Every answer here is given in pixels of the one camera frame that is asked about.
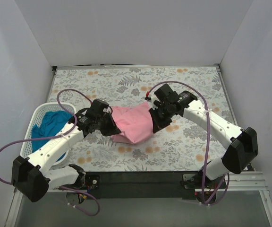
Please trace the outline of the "pink t shirt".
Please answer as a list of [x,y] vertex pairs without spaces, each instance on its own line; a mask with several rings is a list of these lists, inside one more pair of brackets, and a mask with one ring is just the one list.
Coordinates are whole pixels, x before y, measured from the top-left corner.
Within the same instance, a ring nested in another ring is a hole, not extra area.
[[112,141],[138,144],[153,136],[150,106],[144,102],[133,107],[114,106],[112,117],[121,133],[111,136]]

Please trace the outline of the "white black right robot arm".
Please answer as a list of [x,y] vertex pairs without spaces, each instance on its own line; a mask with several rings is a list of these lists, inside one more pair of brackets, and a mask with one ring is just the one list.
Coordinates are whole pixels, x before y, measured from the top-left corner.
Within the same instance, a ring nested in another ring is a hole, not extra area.
[[187,188],[209,188],[228,173],[240,174],[258,155],[257,133],[251,128],[243,129],[221,118],[207,107],[207,102],[188,91],[180,94],[161,82],[153,96],[147,92],[145,99],[152,103],[149,113],[153,132],[166,128],[172,117],[180,115],[206,130],[208,137],[215,137],[226,149],[221,158],[206,161],[192,177],[181,181]]

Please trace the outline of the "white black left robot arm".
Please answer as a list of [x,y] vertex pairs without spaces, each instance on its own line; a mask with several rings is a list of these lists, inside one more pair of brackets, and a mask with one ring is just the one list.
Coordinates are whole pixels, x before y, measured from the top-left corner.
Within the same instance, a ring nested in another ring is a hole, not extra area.
[[51,167],[76,143],[87,135],[100,131],[103,136],[120,134],[108,103],[95,99],[89,108],[72,115],[56,138],[50,139],[28,157],[18,156],[13,161],[12,185],[31,202],[39,201],[49,189],[67,186],[81,189],[86,182],[86,172],[76,164],[52,170]]

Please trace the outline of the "blue t shirt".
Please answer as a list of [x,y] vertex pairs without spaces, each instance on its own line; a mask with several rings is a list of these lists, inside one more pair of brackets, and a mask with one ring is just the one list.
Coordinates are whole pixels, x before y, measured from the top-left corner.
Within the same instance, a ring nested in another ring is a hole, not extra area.
[[72,115],[65,111],[47,112],[42,119],[41,125],[35,124],[32,128],[31,138],[38,139],[56,136],[71,117]]

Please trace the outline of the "floral patterned table cloth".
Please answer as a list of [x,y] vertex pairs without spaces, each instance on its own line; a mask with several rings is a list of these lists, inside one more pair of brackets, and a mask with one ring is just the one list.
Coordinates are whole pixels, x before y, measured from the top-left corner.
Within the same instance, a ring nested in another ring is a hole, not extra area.
[[[57,69],[48,96],[73,104],[77,110],[99,98],[112,106],[129,107],[144,102],[148,90],[169,81],[173,90],[188,90],[199,99],[205,98],[209,108],[230,123],[235,118],[230,109],[220,69],[213,67],[99,68]],[[98,131],[77,143],[55,168],[74,163],[86,171],[195,171],[204,158],[216,159],[225,149],[211,137],[206,147],[206,131],[195,123],[175,116],[167,128],[148,140],[129,145],[113,142]]]

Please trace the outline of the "white plastic laundry basket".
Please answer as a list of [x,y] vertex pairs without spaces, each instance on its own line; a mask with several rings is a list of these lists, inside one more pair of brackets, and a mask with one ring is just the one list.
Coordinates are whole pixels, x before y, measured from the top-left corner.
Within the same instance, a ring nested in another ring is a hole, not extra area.
[[[77,112],[76,108],[70,103],[62,103],[62,105],[72,113]],[[34,127],[35,124],[37,124],[38,126],[41,125],[42,119],[47,112],[55,112],[55,111],[64,111],[61,108],[61,106],[59,106],[58,102],[44,103],[38,106],[32,115],[31,121],[29,123],[28,129],[25,135],[25,139],[31,139],[32,128]],[[22,156],[23,158],[26,158],[27,156],[29,156],[30,154],[34,153],[39,148],[41,148],[46,142],[48,142],[48,140],[23,142],[23,145],[20,151],[20,156]],[[63,160],[65,160],[67,155],[68,155],[68,150],[55,162],[54,165],[60,164]]]

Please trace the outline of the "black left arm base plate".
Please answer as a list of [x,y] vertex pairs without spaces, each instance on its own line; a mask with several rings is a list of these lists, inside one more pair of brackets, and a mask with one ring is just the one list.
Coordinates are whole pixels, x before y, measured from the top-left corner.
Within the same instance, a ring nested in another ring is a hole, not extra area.
[[94,174],[88,174],[85,176],[85,182],[80,188],[81,190],[93,191],[98,190],[100,186],[100,176]]

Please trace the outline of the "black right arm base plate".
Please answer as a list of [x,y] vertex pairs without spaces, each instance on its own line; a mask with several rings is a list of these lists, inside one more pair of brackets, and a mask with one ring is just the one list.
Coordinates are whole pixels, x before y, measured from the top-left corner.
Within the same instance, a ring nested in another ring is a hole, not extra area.
[[[199,189],[199,188],[202,188],[202,180],[203,180],[203,172],[199,171],[198,173],[191,176],[189,179],[180,181],[180,185],[183,188],[187,188],[187,189]],[[210,187],[216,188],[218,185],[220,185],[220,188],[224,189],[226,183],[225,183],[225,180],[223,180],[221,183],[221,180],[222,180],[222,176],[220,176],[214,180],[210,180],[206,176],[205,182],[204,182],[204,187],[205,188],[210,188]]]

